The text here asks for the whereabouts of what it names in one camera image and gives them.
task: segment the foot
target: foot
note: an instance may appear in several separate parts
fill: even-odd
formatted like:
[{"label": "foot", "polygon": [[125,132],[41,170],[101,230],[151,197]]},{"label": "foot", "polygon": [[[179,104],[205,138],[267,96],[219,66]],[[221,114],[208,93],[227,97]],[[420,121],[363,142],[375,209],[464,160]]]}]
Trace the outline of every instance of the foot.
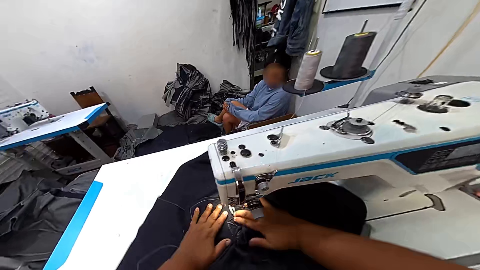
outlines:
[{"label": "foot", "polygon": [[217,115],[215,116],[214,121],[215,123],[221,124],[223,120],[222,120],[222,117],[220,117],[220,115]]}]

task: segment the white sewing machine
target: white sewing machine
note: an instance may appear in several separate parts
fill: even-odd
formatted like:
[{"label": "white sewing machine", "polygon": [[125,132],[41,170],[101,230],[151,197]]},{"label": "white sewing machine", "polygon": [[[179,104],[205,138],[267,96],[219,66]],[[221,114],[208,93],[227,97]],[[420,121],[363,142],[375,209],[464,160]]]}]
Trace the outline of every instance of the white sewing machine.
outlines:
[{"label": "white sewing machine", "polygon": [[31,124],[48,117],[48,111],[35,99],[0,110],[0,124],[11,133],[23,131]]},{"label": "white sewing machine", "polygon": [[277,189],[335,181],[366,202],[369,220],[442,210],[433,193],[480,176],[480,83],[400,94],[209,145],[222,203],[255,211]]}]

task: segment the white wall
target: white wall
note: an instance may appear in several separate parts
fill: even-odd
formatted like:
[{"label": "white wall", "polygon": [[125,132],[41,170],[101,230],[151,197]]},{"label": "white wall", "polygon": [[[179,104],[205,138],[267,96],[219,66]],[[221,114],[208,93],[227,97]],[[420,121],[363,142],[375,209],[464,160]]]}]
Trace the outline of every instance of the white wall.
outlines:
[{"label": "white wall", "polygon": [[[402,29],[421,2],[423,1],[418,0],[414,10],[408,13],[402,23]],[[468,18],[477,2],[478,0],[427,0],[392,54],[369,81],[367,88],[375,89],[420,75]],[[323,51],[323,56],[319,70],[335,64],[345,37],[358,32],[366,19],[369,19],[367,30],[379,32],[364,63],[364,66],[369,67],[388,30],[387,23],[395,11],[396,8],[385,8],[321,15],[317,31],[320,42],[317,48]],[[480,76],[479,62],[480,15],[423,76]],[[325,81],[320,75],[317,75],[317,79]],[[353,97],[359,84],[309,95],[302,104],[302,98],[297,98],[297,114],[310,114],[345,104]]]},{"label": "white wall", "polygon": [[69,92],[93,85],[134,123],[169,111],[161,97],[178,62],[214,91],[223,79],[248,87],[230,13],[225,0],[0,1],[0,105],[36,98],[59,115],[79,108]]}]

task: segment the human hand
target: human hand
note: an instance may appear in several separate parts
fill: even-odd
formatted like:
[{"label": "human hand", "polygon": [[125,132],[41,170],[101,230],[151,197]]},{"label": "human hand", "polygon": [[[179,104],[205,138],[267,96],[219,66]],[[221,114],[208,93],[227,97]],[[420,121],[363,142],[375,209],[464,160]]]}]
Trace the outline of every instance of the human hand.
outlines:
[{"label": "human hand", "polygon": [[212,207],[212,204],[208,204],[200,218],[200,209],[196,208],[193,212],[190,227],[171,259],[178,269],[206,269],[230,244],[230,239],[223,239],[216,246],[214,244],[214,238],[228,213],[224,211],[219,217],[222,205],[217,205],[213,213]]},{"label": "human hand", "polygon": [[233,215],[233,220],[237,223],[259,231],[265,236],[265,238],[252,238],[249,242],[250,246],[276,250],[300,249],[300,226],[310,223],[274,208],[264,198],[260,201],[264,206],[263,218],[255,220],[248,210],[239,210]]},{"label": "human hand", "polygon": [[247,107],[245,107],[243,104],[241,104],[241,103],[238,102],[238,101],[232,101],[232,104],[235,105],[235,106],[237,106],[237,107],[240,107],[240,108],[242,108],[242,109],[245,109],[245,110],[247,109]]}]

